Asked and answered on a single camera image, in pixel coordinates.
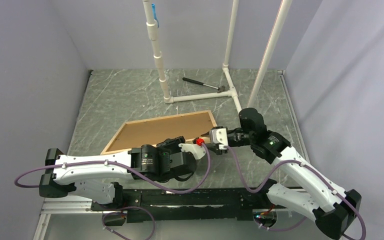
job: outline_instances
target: white pvc pipe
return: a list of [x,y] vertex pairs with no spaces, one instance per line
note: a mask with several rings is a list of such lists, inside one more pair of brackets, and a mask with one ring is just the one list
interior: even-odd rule
[[271,29],[271,34],[268,38],[267,46],[265,47],[264,55],[261,60],[261,65],[258,69],[257,77],[255,78],[254,87],[252,88],[251,95],[249,96],[249,101],[247,105],[248,108],[253,107],[257,99],[257,94],[261,87],[261,83],[263,82],[264,75],[266,74],[267,67],[269,66],[270,59],[272,58],[273,51],[275,50],[276,43],[278,42],[279,35],[281,34],[282,27],[284,26],[286,17],[288,16],[291,3],[292,0],[282,0],[282,2],[280,3],[280,8],[277,12],[273,28]]
[[223,67],[222,69],[223,69],[224,75],[226,76],[227,83],[229,84],[230,91],[232,92],[231,93],[231,97],[233,99],[233,102],[234,102],[234,105],[236,107],[237,113],[239,113],[242,110],[242,107],[241,107],[241,103],[239,102],[238,92],[236,91],[236,88],[233,85],[231,74],[229,73],[229,68]]
[[195,94],[189,96],[174,96],[173,102],[182,102],[182,101],[190,101],[190,100],[198,100],[198,99],[211,99],[218,97],[230,97],[232,95],[232,91],[222,91],[220,93],[212,92],[212,93],[203,93],[203,94]]
[[227,35],[226,54],[224,55],[223,67],[229,66],[229,57],[231,55],[233,32],[235,31],[236,15],[238,14],[239,0],[233,0],[232,13],[230,16],[229,33]]
[[170,96],[169,92],[169,83],[164,73],[163,55],[161,53],[160,44],[158,42],[157,21],[154,19],[154,12],[150,0],[142,1],[143,7],[145,8],[146,28],[148,29],[148,36],[152,43],[153,58],[155,61],[156,69],[158,71],[159,85],[161,86],[162,93],[164,95],[164,102],[170,103],[173,102],[173,100],[171,99],[172,97]]

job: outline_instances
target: robotic arm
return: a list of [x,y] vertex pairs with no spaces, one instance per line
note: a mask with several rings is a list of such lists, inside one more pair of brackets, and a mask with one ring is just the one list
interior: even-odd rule
[[[207,133],[210,143],[206,143],[206,146],[217,155],[226,154],[232,147],[250,146],[258,157],[269,164],[285,162],[280,169],[307,193],[298,193],[274,180],[257,189],[247,188],[248,191],[265,196],[274,205],[284,206],[306,216],[325,235],[339,239],[356,218],[354,211],[342,198],[358,211],[361,195],[353,189],[345,191],[318,172],[281,134],[267,130],[263,116],[256,109],[243,109],[239,113],[239,121],[241,127],[233,130],[225,127],[210,130]],[[108,164],[109,162],[123,164],[160,183],[170,179],[187,181],[197,169],[196,159],[201,159],[206,153],[197,139],[194,143],[185,143],[181,136],[167,139],[156,147],[143,145],[129,151],[98,156],[68,156],[51,148],[45,164],[61,167],[45,170],[40,179],[39,194],[45,198],[76,195],[116,209],[124,204],[123,187],[118,182],[103,183],[98,179],[118,178],[127,181],[141,178],[126,168]]]

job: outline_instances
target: hammer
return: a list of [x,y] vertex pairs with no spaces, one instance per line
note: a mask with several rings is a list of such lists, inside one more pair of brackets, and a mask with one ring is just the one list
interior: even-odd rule
[[205,83],[203,83],[201,81],[193,80],[193,79],[190,79],[190,78],[187,78],[187,77],[183,77],[182,79],[183,79],[183,81],[186,81],[186,82],[189,82],[189,83],[198,84],[198,85],[207,86],[207,87],[210,87],[210,88],[213,88],[213,89],[217,89],[217,93],[221,93],[221,92],[225,92],[226,91],[226,87],[225,86],[221,86],[221,87],[211,86],[211,85],[205,84]]

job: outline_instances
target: brown cork board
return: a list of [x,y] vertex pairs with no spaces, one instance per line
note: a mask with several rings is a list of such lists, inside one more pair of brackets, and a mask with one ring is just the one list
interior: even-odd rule
[[156,145],[179,136],[191,142],[216,126],[209,110],[128,121],[118,129],[101,155],[122,152],[144,144]]

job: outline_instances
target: gray marble table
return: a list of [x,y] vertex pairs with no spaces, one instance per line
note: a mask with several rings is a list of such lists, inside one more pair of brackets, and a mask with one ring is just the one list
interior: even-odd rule
[[[244,108],[248,102],[256,69],[233,69],[231,77],[239,100]],[[199,80],[214,86],[229,86],[221,69],[169,69],[169,87],[173,96],[213,93],[213,89],[186,83],[182,77]],[[257,110],[264,116],[268,129],[285,136],[302,154],[302,146],[291,116],[288,100],[276,70],[268,70],[258,93]],[[238,113],[231,97],[218,97],[166,104],[154,69],[108,69],[92,72],[68,154],[72,156],[99,155],[119,127],[127,121],[149,119],[195,111],[211,110],[218,126],[229,129],[239,127]],[[249,186],[258,186],[272,166],[255,156],[247,146],[237,147],[243,175]],[[230,154],[211,153],[212,166],[201,188],[242,187],[235,162]],[[191,188],[202,178],[207,169],[207,160],[198,161],[195,175],[186,182],[174,179],[164,183],[169,188]],[[273,179],[288,187],[295,181],[278,171]],[[104,179],[105,182],[117,179]],[[125,189],[153,189],[154,186],[141,180],[123,181]]]

